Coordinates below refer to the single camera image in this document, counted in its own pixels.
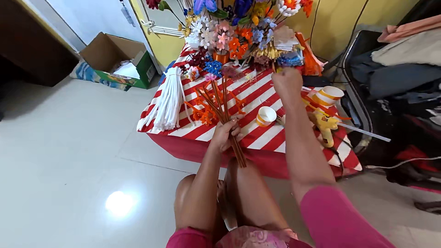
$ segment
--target open cardboard box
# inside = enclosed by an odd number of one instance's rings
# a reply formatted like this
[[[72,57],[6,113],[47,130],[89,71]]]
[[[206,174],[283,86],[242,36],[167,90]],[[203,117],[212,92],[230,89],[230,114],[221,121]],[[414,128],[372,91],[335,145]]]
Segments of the open cardboard box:
[[[103,79],[146,89],[156,74],[144,43],[100,32],[80,55]],[[112,70],[124,60],[132,60],[139,79],[114,74]]]

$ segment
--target orange ribbon spool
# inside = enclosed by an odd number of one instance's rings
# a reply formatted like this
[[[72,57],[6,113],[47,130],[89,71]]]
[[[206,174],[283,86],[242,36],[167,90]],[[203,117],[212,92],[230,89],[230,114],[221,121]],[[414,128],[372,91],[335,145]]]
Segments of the orange ribbon spool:
[[[230,59],[230,52],[226,54],[218,54],[216,51],[213,52],[213,59],[222,63],[222,65],[226,64]]]

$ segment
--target hand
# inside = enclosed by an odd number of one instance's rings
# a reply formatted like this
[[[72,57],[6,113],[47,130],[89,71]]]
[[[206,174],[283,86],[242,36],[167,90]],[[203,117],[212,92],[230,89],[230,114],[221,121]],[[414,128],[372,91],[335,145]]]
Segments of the hand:
[[[285,67],[281,72],[273,73],[271,79],[274,83],[274,89],[279,94],[282,102],[287,103],[293,97],[300,97],[303,78],[297,69]]]
[[[239,120],[243,118],[244,115],[232,116],[231,121],[222,124],[220,121],[217,123],[216,129],[214,130],[213,138],[211,138],[210,146],[219,149],[220,152],[224,152],[230,146],[230,140],[228,137],[231,135],[241,138],[243,134],[240,133]]]

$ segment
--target bundle of white pipe cleaners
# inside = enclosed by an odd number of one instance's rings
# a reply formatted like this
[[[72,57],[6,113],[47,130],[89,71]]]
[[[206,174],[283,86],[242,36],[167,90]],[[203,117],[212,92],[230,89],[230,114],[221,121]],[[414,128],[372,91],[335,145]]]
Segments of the bundle of white pipe cleaners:
[[[181,74],[182,69],[179,67],[172,67],[167,70],[165,81],[159,87],[162,88],[161,96],[158,97],[152,111],[144,118],[144,123],[138,123],[138,130],[144,125],[148,126],[153,118],[155,118],[153,128],[157,128],[159,131],[179,128],[179,110],[185,100]],[[184,104],[184,106],[188,120],[194,125],[187,112],[187,105]]]

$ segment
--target yellow glue gun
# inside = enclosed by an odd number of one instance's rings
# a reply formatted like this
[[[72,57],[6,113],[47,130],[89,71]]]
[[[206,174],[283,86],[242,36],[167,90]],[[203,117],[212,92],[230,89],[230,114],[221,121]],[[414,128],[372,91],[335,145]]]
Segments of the yellow glue gun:
[[[324,114],[318,111],[308,113],[308,117],[320,130],[321,137],[323,138],[322,145],[327,148],[333,147],[334,139],[332,138],[331,129],[338,129],[337,123],[339,120],[333,117],[326,117]]]

